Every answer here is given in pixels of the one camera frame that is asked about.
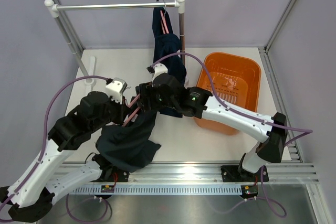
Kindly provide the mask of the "dark green shorts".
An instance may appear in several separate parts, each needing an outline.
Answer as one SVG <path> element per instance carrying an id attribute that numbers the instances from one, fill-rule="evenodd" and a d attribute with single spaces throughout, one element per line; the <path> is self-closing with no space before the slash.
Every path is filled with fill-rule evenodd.
<path id="1" fill-rule="evenodd" d="M 117 168 L 135 172 L 149 165 L 161 145 L 150 140 L 157 112 L 144 112 L 129 126 L 105 126 L 96 142 L 98 152 Z"/>

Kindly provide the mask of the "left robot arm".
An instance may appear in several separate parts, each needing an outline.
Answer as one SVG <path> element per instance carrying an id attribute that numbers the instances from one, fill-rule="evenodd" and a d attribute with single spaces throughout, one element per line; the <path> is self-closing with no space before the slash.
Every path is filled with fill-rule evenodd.
<path id="1" fill-rule="evenodd" d="M 45 150 L 15 184 L 1 188 L 1 203 L 11 206 L 8 210 L 11 219 L 36 222 L 47 215 L 60 199 L 82 185 L 114 179 L 115 166 L 100 154 L 63 177 L 52 177 L 94 132 L 109 123 L 123 124 L 129 111 L 124 101 L 117 103 L 105 93 L 93 91 L 57 120 L 48 133 Z"/>

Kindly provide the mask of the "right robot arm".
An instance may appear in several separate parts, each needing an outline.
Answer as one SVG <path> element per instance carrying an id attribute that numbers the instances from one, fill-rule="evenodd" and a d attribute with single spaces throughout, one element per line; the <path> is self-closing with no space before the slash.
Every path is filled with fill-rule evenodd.
<path id="1" fill-rule="evenodd" d="M 228 125 L 253 137 L 257 144 L 245 153 L 238 165 L 238 176 L 252 179 L 268 163 L 280 163 L 287 138 L 287 118 L 257 114 L 238 107 L 200 87 L 183 87 L 175 77 L 163 73 L 137 87 L 138 105 L 143 111 L 170 108 L 186 117 Z"/>

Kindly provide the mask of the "pink hanger with green shorts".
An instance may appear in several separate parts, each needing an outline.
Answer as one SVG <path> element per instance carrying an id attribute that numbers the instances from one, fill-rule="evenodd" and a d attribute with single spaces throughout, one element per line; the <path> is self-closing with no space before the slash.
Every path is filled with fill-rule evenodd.
<path id="1" fill-rule="evenodd" d="M 130 114 L 127 116 L 125 121 L 123 122 L 122 126 L 125 127 L 132 119 L 133 117 L 137 114 L 139 111 L 139 106 L 137 105 L 137 102 L 140 98 L 140 94 L 138 94 L 129 104 L 129 108 L 131 109 Z"/>

